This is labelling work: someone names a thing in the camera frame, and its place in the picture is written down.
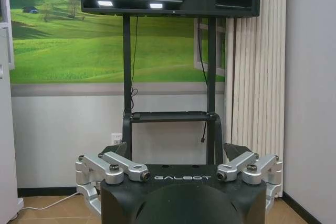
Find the baseboard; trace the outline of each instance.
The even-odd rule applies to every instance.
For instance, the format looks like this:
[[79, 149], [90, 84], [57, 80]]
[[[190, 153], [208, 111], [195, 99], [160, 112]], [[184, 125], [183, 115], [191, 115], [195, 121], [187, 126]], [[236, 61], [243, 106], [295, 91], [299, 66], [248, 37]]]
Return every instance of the baseboard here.
[[76, 192], [76, 187], [19, 188], [19, 197], [32, 196], [68, 196]]
[[299, 203], [297, 203], [292, 197], [290, 197], [286, 192], [283, 192], [282, 199], [288, 206], [290, 206], [299, 216], [301, 216], [308, 224], [322, 224], [311, 215], [307, 210], [305, 210]]

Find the window frame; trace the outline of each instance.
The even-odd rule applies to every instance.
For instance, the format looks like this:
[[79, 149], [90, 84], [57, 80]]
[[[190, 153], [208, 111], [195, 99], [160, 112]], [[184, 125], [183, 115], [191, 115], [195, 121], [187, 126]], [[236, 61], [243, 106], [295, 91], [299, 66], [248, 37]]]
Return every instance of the window frame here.
[[[199, 49], [202, 51], [202, 30], [208, 30], [208, 25], [203, 24], [200, 22], [200, 31], [198, 30], [198, 18], [194, 19], [194, 68], [203, 70], [202, 63], [201, 63], [201, 56], [199, 53]], [[222, 65], [222, 44], [225, 42], [227, 44], [227, 37], [226, 34], [226, 26], [225, 22], [223, 26], [221, 26], [221, 18], [217, 19], [217, 26], [216, 26], [216, 74], [218, 76], [225, 76], [225, 67]], [[221, 35], [224, 34], [224, 41], [221, 40]], [[203, 63], [204, 71], [208, 71], [208, 64]]]
[[0, 22], [0, 28], [5, 29], [8, 33], [8, 64], [9, 69], [14, 69], [14, 47], [12, 34], [12, 18], [10, 15], [11, 7], [9, 0], [1, 0], [0, 8], [2, 12], [3, 21]]

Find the white wall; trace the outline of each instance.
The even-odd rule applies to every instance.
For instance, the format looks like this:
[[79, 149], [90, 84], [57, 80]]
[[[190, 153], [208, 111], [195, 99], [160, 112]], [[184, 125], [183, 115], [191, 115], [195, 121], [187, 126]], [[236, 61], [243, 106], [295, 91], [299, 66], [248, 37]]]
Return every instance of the white wall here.
[[335, 224], [336, 0], [288, 0], [285, 192]]
[[[123, 96], [13, 97], [19, 188], [74, 186], [78, 155], [99, 153], [121, 133]], [[224, 96], [217, 95], [223, 121]], [[206, 110], [206, 95], [138, 95], [135, 111]], [[144, 163], [205, 163], [203, 123], [133, 125], [133, 156]]]

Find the wall outlet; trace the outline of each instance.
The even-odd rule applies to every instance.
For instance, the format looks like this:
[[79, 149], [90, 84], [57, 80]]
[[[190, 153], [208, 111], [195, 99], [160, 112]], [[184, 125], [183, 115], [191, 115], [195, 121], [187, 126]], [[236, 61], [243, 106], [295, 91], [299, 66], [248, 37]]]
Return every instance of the wall outlet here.
[[121, 133], [112, 133], [111, 134], [112, 145], [118, 145], [121, 143], [122, 134]]

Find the white cable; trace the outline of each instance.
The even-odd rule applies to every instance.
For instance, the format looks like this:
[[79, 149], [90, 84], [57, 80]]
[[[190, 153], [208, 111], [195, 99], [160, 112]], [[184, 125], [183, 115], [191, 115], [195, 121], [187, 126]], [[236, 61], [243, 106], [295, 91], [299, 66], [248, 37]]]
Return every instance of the white cable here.
[[51, 205], [46, 206], [46, 207], [44, 207], [44, 208], [24, 207], [24, 208], [20, 209], [19, 212], [20, 212], [20, 211], [23, 211], [23, 210], [28, 210], [28, 209], [30, 209], [30, 210], [45, 210], [45, 209], [48, 209], [48, 208], [50, 208], [50, 207], [52, 207], [52, 206], [54, 206], [54, 205], [56, 205], [56, 204], [58, 204], [58, 203], [61, 203], [61, 202], [65, 201], [65, 200], [67, 200], [67, 199], [69, 199], [69, 198], [71, 198], [71, 197], [73, 197], [73, 196], [75, 196], [75, 195], [77, 195], [77, 194], [79, 194], [79, 193], [74, 193], [74, 194], [72, 194], [72, 195], [70, 195], [70, 196], [68, 196], [68, 197], [66, 197], [66, 198], [64, 198], [64, 199], [61, 199], [61, 200], [59, 200], [59, 201], [57, 201], [57, 202], [55, 202], [55, 203], [52, 203]]

